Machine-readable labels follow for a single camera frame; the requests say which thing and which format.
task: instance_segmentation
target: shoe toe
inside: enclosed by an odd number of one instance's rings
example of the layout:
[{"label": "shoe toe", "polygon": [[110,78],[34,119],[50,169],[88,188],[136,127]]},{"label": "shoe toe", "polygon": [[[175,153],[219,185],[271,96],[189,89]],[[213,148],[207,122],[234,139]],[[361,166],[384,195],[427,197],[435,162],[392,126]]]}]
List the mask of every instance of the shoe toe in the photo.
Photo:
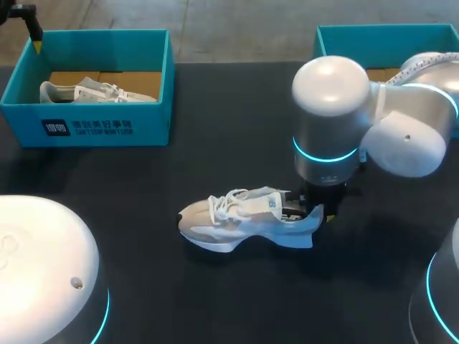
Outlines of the shoe toe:
[{"label": "shoe toe", "polygon": [[201,242],[213,242],[214,239],[205,234],[193,231],[194,227],[213,226],[209,215],[209,204],[206,201],[199,201],[187,206],[176,215],[176,223],[179,231],[186,237]]}]

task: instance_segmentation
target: cable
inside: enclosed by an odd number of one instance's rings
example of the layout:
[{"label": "cable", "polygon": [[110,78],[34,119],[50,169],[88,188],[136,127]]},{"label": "cable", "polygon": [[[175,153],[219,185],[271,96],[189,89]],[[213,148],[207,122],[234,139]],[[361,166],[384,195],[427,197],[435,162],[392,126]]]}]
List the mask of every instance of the cable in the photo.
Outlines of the cable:
[{"label": "cable", "polygon": [[417,62],[414,66],[407,67],[398,72],[391,80],[387,82],[389,85],[402,85],[409,78],[414,77],[417,73],[424,70],[427,67],[438,65],[443,62],[459,61],[459,53],[457,52],[446,52],[444,54],[437,54],[435,56],[428,57],[423,61]]}]

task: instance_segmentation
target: yellow object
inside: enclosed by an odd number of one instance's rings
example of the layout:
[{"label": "yellow object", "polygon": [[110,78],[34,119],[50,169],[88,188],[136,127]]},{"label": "yellow object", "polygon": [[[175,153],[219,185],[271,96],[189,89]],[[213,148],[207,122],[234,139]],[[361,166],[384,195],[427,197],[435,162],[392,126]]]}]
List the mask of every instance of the yellow object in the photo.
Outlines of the yellow object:
[{"label": "yellow object", "polygon": [[42,41],[33,41],[32,43],[34,44],[35,51],[39,54],[42,50]]}]

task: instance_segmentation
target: cyan led ring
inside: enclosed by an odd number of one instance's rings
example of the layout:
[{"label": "cyan led ring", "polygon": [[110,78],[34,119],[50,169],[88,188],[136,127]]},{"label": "cyan led ring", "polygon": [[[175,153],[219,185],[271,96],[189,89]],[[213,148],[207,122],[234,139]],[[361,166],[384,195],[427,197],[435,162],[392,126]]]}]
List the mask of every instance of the cyan led ring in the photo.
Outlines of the cyan led ring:
[{"label": "cyan led ring", "polygon": [[100,329],[97,335],[95,335],[93,341],[90,344],[95,344],[95,342],[98,341],[100,335],[102,334],[103,328],[105,327],[105,324],[107,323],[109,310],[110,310],[110,292],[107,290],[107,309],[105,310],[105,316],[103,318],[102,325],[100,326]]},{"label": "cyan led ring", "polygon": [[456,342],[459,344],[459,339],[454,335],[453,332],[451,332],[451,330],[448,328],[448,326],[445,324],[445,322],[443,321],[443,319],[440,317],[440,314],[438,314],[438,311],[437,309],[435,308],[435,305],[432,301],[432,295],[430,294],[430,287],[429,287],[429,278],[430,278],[430,267],[432,266],[432,262],[433,262],[433,259],[435,258],[435,255],[436,253],[433,255],[432,257],[432,260],[430,260],[430,263],[429,263],[429,267],[427,268],[427,274],[426,274],[426,281],[425,281],[425,285],[426,285],[426,289],[427,289],[427,297],[429,298],[429,303],[430,303],[430,307],[432,308],[432,311],[433,311],[433,314],[435,314],[435,317],[437,318],[438,322],[440,323],[440,325],[442,325],[443,329],[446,331],[446,333],[448,335],[450,335],[450,337]]},{"label": "cyan led ring", "polygon": [[295,137],[293,137],[293,145],[295,146],[296,150],[302,155],[304,156],[305,158],[309,159],[309,160],[312,160],[312,161],[317,161],[318,163],[335,163],[335,162],[338,162],[338,161],[342,161],[344,159],[347,159],[349,156],[352,156],[352,154],[354,154],[355,152],[357,152],[358,148],[354,149],[352,152],[344,155],[344,156],[340,156],[338,158],[332,158],[332,159],[322,159],[322,158],[317,158],[315,156],[310,156],[309,154],[307,154],[304,150],[302,150],[300,148],[300,146],[296,143],[295,141]]},{"label": "cyan led ring", "polygon": [[459,111],[458,111],[458,106],[456,105],[456,102],[454,101],[454,99],[449,94],[447,94],[445,91],[441,90],[440,88],[432,86],[432,85],[416,84],[416,83],[414,83],[414,84],[405,84],[405,85],[402,85],[402,86],[426,88],[428,90],[435,91],[436,93],[440,93],[443,97],[445,97],[446,99],[448,99],[451,102],[451,104],[454,107],[454,110],[456,111],[456,118],[458,118]]}]

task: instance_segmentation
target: table surface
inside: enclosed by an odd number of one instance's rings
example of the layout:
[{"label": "table surface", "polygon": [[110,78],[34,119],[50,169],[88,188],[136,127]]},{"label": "table surface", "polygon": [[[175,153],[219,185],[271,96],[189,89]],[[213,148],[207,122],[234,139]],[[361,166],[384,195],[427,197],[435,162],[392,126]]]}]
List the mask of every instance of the table surface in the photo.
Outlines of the table surface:
[{"label": "table surface", "polygon": [[[68,206],[105,263],[118,343],[411,343],[407,307],[459,217],[459,143],[422,179],[369,163],[309,250],[263,238],[231,254],[179,235],[175,214],[233,188],[296,188],[295,62],[178,64],[165,148],[21,150],[0,122],[0,192]],[[0,93],[11,69],[0,69]]]}]

